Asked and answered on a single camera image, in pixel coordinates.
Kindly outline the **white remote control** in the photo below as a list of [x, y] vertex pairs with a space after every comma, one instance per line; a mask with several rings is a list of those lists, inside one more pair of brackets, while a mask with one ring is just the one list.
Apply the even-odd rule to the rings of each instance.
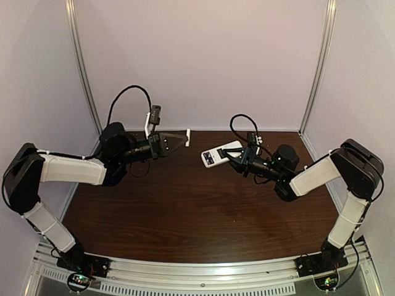
[[201, 152], [201, 159], [206, 168], [216, 167], [229, 161], [228, 157], [223, 153], [224, 149], [239, 149], [242, 145], [239, 141], [229, 142], [227, 144], [205, 150]]

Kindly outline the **white battery cover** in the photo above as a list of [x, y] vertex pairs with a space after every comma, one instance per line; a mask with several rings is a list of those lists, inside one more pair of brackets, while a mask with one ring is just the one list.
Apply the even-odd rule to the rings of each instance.
[[186, 147], [189, 147], [190, 145], [190, 138], [191, 138], [191, 130], [188, 128], [186, 130], [186, 142], [185, 142]]

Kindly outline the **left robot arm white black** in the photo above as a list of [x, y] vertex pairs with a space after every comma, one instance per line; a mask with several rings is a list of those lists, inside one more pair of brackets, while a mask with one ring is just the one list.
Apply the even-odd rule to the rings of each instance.
[[61, 256], [82, 253], [77, 238], [41, 201], [40, 184], [65, 182], [116, 186], [127, 174], [129, 164], [167, 157], [189, 142], [190, 133], [153, 131], [145, 138], [137, 139], [120, 122], [113, 122], [99, 136], [99, 153], [91, 156], [39, 150], [27, 142], [3, 174], [3, 201], [38, 230]]

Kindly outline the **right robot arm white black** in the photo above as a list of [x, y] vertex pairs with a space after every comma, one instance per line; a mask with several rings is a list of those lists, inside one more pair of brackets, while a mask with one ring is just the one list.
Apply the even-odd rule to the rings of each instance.
[[287, 144], [280, 145], [268, 159], [256, 154], [257, 145], [221, 149], [220, 156], [243, 176], [250, 173], [275, 182], [277, 196], [292, 202], [310, 191], [341, 178], [346, 183], [347, 197], [342, 210], [321, 247], [317, 263], [332, 269], [339, 264], [344, 246], [363, 223], [367, 211], [376, 200], [376, 188], [383, 184], [385, 170], [382, 160], [353, 139], [347, 139], [335, 150], [296, 172], [299, 163], [296, 151]]

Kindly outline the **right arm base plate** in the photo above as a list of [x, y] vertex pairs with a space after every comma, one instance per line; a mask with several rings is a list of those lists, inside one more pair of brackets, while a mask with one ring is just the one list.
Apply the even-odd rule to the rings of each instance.
[[329, 271], [348, 265], [343, 253], [319, 252], [313, 255], [302, 254], [294, 260], [299, 277], [305, 277]]

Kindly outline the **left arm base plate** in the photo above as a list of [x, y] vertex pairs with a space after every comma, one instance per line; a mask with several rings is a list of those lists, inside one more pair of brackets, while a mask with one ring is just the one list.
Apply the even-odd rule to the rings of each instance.
[[109, 265], [108, 258], [88, 255], [81, 250], [69, 250], [66, 253], [61, 253], [56, 262], [57, 267], [93, 278], [106, 278]]

